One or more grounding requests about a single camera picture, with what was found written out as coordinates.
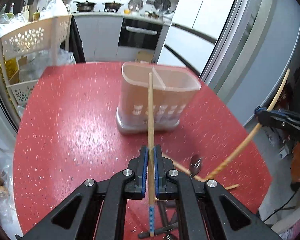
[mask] cable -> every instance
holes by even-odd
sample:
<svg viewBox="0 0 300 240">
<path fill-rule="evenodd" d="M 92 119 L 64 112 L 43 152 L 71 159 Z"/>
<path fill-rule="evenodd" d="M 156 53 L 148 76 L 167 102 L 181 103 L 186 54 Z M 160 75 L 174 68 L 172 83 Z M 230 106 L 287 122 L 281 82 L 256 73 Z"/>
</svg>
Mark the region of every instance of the cable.
<svg viewBox="0 0 300 240">
<path fill-rule="evenodd" d="M 298 192 L 298 190 L 292 194 L 291 198 L 289 198 L 289 200 L 282 206 L 280 207 L 279 209 L 277 209 L 276 211 L 274 211 L 270 216 L 268 216 L 265 220 L 263 220 L 263 222 L 266 222 L 270 217 L 272 217 L 274 214 L 276 214 L 279 210 L 281 210 L 282 208 L 285 207 L 286 204 L 288 204 L 290 202 L 290 200 L 293 199 L 293 197 L 295 196 L 295 194 Z"/>
</svg>

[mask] red speckled tabletop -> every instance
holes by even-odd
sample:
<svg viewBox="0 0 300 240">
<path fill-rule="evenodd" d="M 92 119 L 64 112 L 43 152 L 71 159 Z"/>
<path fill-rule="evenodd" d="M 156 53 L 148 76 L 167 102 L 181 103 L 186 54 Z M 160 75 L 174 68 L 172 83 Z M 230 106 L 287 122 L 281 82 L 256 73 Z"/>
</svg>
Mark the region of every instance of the red speckled tabletop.
<svg viewBox="0 0 300 240">
<path fill-rule="evenodd" d="M 85 179 L 109 179 L 138 156 L 147 134 L 121 135 L 115 113 L 122 63 L 47 68 L 23 115 L 14 163 L 14 196 L 23 233 L 29 231 Z M 246 137 L 245 129 L 204 84 L 182 114 L 180 125 L 155 135 L 162 152 L 184 166 L 203 157 L 204 177 Z M 252 212 L 260 206 L 271 177 L 254 143 L 217 177 Z M 156 210 L 156 227 L 160 226 Z M 125 239 L 148 229 L 148 199 L 128 201 Z"/>
</svg>

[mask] cardboard box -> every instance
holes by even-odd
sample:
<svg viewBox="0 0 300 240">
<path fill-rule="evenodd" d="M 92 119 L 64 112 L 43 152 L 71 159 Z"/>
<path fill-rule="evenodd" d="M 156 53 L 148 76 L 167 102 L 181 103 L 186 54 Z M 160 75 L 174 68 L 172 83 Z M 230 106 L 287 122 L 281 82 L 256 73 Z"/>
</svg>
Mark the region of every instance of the cardboard box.
<svg viewBox="0 0 300 240">
<path fill-rule="evenodd" d="M 140 50 L 137 53 L 136 62 L 140 63 L 151 63 L 154 53 L 147 52 L 145 50 Z"/>
</svg>

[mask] spoon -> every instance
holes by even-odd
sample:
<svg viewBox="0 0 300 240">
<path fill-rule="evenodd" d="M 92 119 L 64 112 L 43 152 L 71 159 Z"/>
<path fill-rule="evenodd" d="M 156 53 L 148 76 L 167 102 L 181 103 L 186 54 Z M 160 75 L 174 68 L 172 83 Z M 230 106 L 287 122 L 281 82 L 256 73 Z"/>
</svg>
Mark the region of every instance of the spoon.
<svg viewBox="0 0 300 240">
<path fill-rule="evenodd" d="M 191 162 L 189 166 L 190 170 L 190 178 L 193 178 L 195 175 L 197 175 L 201 171 L 201 157 L 199 155 L 195 154 L 191 157 Z"/>
</svg>

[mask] chopstick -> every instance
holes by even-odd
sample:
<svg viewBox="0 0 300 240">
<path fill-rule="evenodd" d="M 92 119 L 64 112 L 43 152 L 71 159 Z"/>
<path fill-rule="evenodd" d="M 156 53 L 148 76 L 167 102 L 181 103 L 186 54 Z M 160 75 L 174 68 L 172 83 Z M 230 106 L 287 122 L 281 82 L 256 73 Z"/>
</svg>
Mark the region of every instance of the chopstick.
<svg viewBox="0 0 300 240">
<path fill-rule="evenodd" d="M 165 157 L 165 158 L 168 158 L 168 159 L 172 160 L 173 165 L 174 165 L 178 170 L 180 170 L 180 171 L 182 171 L 182 172 L 184 172 L 184 173 L 186 173 L 186 174 L 188 174 L 188 175 L 190 176 L 191 172 L 190 172 L 185 166 L 183 166 L 182 164 L 178 163 L 177 161 L 175 161 L 174 159 L 170 158 L 169 156 L 167 156 L 167 155 L 164 154 L 164 153 L 162 154 L 162 157 Z M 198 181 L 205 182 L 205 180 L 204 180 L 203 178 L 201 178 L 200 176 L 198 176 L 198 175 L 195 175 L 194 178 L 195 178 L 196 180 L 198 180 Z M 226 189 L 226 190 L 230 190 L 230 189 L 234 189 L 234 188 L 239 187 L 239 186 L 240 186 L 240 184 L 234 184 L 234 185 L 231 185 L 231 186 L 229 186 L 229 187 L 225 187 L 225 189 Z"/>
<path fill-rule="evenodd" d="M 153 120 L 153 83 L 149 73 L 148 89 L 148 185 L 149 185 L 149 233 L 154 236 L 154 120 Z"/>
<path fill-rule="evenodd" d="M 282 80 L 282 83 L 281 83 L 276 95 L 272 99 L 272 102 L 269 105 L 267 111 L 271 111 L 274 108 L 275 104 L 277 103 L 277 101 L 281 95 L 281 92 L 287 82 L 289 73 L 290 73 L 290 69 L 288 68 L 286 71 L 286 74 Z M 209 173 L 204 179 L 205 180 L 213 179 L 219 172 L 221 172 L 224 168 L 226 168 L 226 166 L 230 162 L 232 162 L 248 146 L 248 144 L 252 141 L 253 137 L 258 133 L 258 131 L 260 130 L 261 127 L 262 127 L 262 125 L 260 123 L 257 123 L 256 126 L 252 129 L 252 131 L 247 135 L 247 137 L 238 145 L 238 147 L 222 163 L 220 163 L 220 165 L 218 167 L 216 167 L 211 173 Z"/>
</svg>

